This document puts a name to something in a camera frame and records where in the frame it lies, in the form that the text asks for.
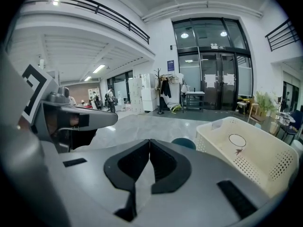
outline bag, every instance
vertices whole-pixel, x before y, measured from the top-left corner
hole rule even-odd
[[[190,86],[183,84],[181,88],[181,93],[187,93],[190,89]]]
[[[163,97],[160,97],[160,108],[161,108],[161,110],[169,110]]]

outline white plastic basket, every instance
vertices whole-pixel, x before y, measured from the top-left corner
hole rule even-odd
[[[198,126],[195,144],[198,151],[237,168],[269,197],[285,190],[299,167],[298,154],[289,145],[233,117]]]

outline black rubber pad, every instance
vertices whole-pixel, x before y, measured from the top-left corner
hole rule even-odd
[[[70,166],[82,164],[84,162],[87,162],[87,160],[84,158],[79,158],[79,159],[75,159],[75,160],[71,160],[71,161],[63,161],[63,164],[65,167],[70,167]]]
[[[241,191],[231,181],[222,181],[217,183],[217,185],[241,219],[244,219],[257,211],[257,208],[241,193]]]

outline railing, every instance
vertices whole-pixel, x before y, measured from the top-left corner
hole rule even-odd
[[[90,11],[93,11],[95,14],[101,14],[103,16],[106,16],[119,24],[123,25],[125,28],[127,28],[129,31],[134,32],[136,35],[140,36],[144,41],[149,44],[150,37],[141,30],[137,25],[135,25],[132,21],[124,17],[123,15],[119,14],[118,12],[110,9],[109,7],[98,3],[93,0],[26,0],[24,4],[36,4],[38,2],[46,2],[46,3],[52,3],[54,5],[60,5],[60,4],[68,4],[72,6],[77,6],[83,9],[88,9]]]
[[[265,38],[268,40],[271,51],[300,40],[289,19],[271,31]]]

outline black jacket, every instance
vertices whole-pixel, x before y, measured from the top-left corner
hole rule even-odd
[[[163,81],[162,82],[162,87],[161,87],[161,94],[163,94],[165,96],[169,96],[169,98],[171,98],[171,94],[170,94],[170,88],[169,88],[169,81]]]

